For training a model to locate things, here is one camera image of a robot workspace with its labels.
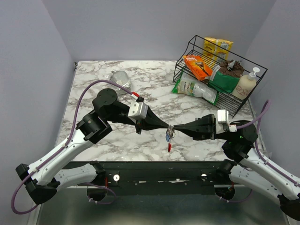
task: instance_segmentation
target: red cable tip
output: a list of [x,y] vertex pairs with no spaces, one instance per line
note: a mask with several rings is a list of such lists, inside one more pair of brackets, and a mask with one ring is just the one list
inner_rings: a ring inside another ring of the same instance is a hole
[[135,96],[137,96],[137,97],[139,97],[139,94],[138,93],[136,93],[136,92],[132,92]]

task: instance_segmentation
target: orange snack bag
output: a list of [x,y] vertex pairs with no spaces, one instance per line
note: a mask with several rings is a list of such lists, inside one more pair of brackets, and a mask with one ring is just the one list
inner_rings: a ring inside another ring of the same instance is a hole
[[205,64],[200,56],[184,55],[183,60],[199,81],[210,78],[212,70]]

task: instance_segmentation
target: wall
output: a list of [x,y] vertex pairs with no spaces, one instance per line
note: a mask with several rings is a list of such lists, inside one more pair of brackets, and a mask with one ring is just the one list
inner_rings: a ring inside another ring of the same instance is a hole
[[259,113],[266,99],[269,112],[261,125],[263,139],[272,159],[300,177],[300,2],[277,0],[253,40],[246,58],[259,62],[268,72],[251,100]]
[[[0,1],[0,31],[0,225],[24,225],[10,209],[15,168],[53,148],[74,63],[41,0]],[[17,209],[31,204],[22,188]]]
[[76,60],[177,60],[195,34],[244,55],[275,0],[43,0]]

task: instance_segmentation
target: lotion bottle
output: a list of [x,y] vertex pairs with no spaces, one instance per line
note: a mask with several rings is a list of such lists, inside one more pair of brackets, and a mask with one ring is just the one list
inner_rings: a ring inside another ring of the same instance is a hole
[[235,89],[233,90],[232,94],[239,98],[245,99],[248,94],[252,91],[252,89],[256,86],[256,73],[259,72],[259,68],[254,67],[253,72],[248,75],[243,75],[240,78],[240,81],[236,85]]

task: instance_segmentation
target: white marble surface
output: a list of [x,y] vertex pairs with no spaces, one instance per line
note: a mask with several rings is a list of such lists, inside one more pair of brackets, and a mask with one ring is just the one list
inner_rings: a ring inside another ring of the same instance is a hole
[[[61,142],[69,134],[79,96],[86,86],[98,79],[107,79],[111,71],[124,70],[131,78],[132,91],[145,98],[152,111],[170,125],[194,121],[217,108],[201,98],[173,94],[175,61],[80,61],[73,81],[69,101],[59,134]],[[108,84],[94,85],[83,98],[77,121],[90,112],[92,100]],[[120,96],[119,101],[129,105],[129,95]],[[248,104],[234,120],[252,120]],[[79,154],[74,160],[101,161],[188,161],[223,160],[226,158],[221,146],[223,140],[193,141],[183,133],[176,132],[172,139],[172,150],[167,151],[165,129],[135,133],[135,128],[123,124],[111,124],[113,131],[97,145]]]

